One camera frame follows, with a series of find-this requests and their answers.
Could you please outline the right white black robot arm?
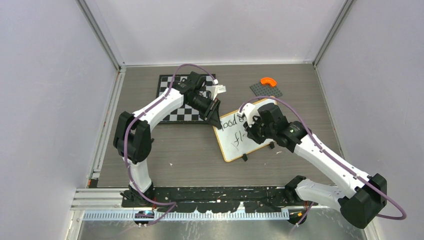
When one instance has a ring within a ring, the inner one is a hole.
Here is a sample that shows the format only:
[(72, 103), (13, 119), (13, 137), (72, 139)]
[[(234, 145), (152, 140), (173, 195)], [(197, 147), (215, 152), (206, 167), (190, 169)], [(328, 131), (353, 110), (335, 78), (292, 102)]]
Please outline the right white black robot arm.
[(237, 112), (244, 120), (247, 137), (257, 144), (272, 140), (278, 146), (307, 160), (334, 185), (297, 175), (284, 186), (291, 205), (309, 201), (330, 207), (354, 227), (364, 229), (386, 206), (387, 180), (358, 170), (329, 149), (300, 121), (289, 122), (275, 103), (260, 107), (247, 103)]

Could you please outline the black white checkerboard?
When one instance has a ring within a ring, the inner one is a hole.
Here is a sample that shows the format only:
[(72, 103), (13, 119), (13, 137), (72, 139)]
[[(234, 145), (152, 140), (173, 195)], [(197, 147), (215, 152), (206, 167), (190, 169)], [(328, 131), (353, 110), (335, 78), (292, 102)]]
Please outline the black white checkerboard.
[[(202, 77), (205, 77), (205, 82), (199, 90), (205, 98), (211, 98), (212, 93), (210, 88), (213, 85), (213, 79), (216, 77), (215, 73), (211, 74), (203, 73)], [(171, 74), (161, 74), (158, 77), (157, 91), (156, 96), (159, 97), (166, 92), (172, 80)], [(192, 108), (191, 106), (184, 104), (178, 109), (173, 110), (170, 114), (165, 116), (160, 124), (205, 124), (205, 121), (200, 118), (200, 113), (198, 110)]]

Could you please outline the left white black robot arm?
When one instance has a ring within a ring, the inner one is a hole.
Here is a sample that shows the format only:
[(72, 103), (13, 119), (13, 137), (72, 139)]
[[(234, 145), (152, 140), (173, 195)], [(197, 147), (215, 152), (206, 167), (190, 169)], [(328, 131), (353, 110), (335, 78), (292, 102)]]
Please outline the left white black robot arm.
[(152, 150), (152, 130), (169, 114), (183, 105), (199, 113), (204, 122), (221, 129), (220, 100), (217, 95), (226, 87), (212, 80), (210, 96), (201, 94), (205, 76), (192, 71), (185, 80), (172, 80), (165, 91), (144, 108), (133, 113), (124, 111), (118, 117), (113, 146), (128, 170), (129, 194), (141, 207), (148, 207), (154, 199), (153, 182), (149, 176), (147, 158)]

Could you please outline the yellow framed whiteboard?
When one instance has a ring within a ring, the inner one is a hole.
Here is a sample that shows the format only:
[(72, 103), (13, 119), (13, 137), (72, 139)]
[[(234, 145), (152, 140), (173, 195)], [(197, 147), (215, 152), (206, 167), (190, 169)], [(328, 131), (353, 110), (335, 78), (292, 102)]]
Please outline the yellow framed whiteboard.
[(220, 151), (225, 162), (232, 162), (242, 158), (247, 160), (247, 155), (268, 146), (272, 140), (267, 139), (258, 144), (247, 137), (244, 128), (245, 118), (241, 118), (234, 110), (220, 117), (221, 128), (213, 127)]

